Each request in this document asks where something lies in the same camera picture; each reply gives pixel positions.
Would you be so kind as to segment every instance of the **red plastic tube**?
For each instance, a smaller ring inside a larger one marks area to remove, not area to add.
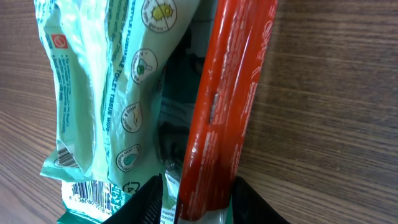
[[[229,205],[277,0],[219,0],[193,113],[176,217]]]

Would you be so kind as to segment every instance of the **circular icon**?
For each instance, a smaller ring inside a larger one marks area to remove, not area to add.
[[[124,130],[135,133],[141,127],[142,113],[139,103],[134,103],[124,109],[122,113],[122,125]]]
[[[55,45],[57,45],[58,47],[64,47],[64,46],[67,44],[67,42],[65,41],[65,39],[62,38],[62,37],[60,37],[60,36],[56,36],[56,37],[54,38],[54,43],[55,43]]]
[[[131,76],[138,85],[157,69],[157,59],[153,51],[140,49],[132,58]]]
[[[173,0],[146,0],[141,14],[145,26],[158,33],[170,30],[177,20]]]
[[[129,172],[141,151],[141,146],[139,144],[133,145],[132,147],[121,151],[118,156],[116,156],[116,165],[123,172]]]

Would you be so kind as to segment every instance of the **flushable toilet tissue wipes package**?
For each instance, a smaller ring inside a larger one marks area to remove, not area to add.
[[[59,222],[103,222],[159,173],[162,222],[173,222],[178,175],[158,157],[159,114],[174,102],[162,97],[165,65],[199,2],[34,1],[57,99],[57,148],[41,174],[63,181],[67,213]],[[196,92],[191,98],[180,103],[188,113]],[[189,129],[189,114],[184,119]]]

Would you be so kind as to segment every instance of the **plastic wrapper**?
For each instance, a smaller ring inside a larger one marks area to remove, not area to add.
[[[57,99],[40,174],[62,180],[58,223],[101,223],[159,174],[161,223],[176,210],[224,223],[276,1],[34,3]]]
[[[116,188],[133,194],[160,173],[165,221],[172,222],[178,181],[168,181],[157,157],[164,67],[199,0],[34,3],[57,99],[57,149],[41,174],[64,181],[70,216],[102,222],[117,204],[104,207],[99,195]],[[93,181],[104,184],[95,191]],[[81,186],[77,192],[70,182]],[[114,187],[103,190],[109,184]],[[90,204],[97,209],[83,208]]]
[[[219,1],[178,193],[180,221],[225,220],[276,0]]]

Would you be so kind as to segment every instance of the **wooden table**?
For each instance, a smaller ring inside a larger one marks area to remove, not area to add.
[[[281,0],[239,174],[291,223],[398,223],[398,2]],[[55,223],[33,0],[0,2],[0,222]]]

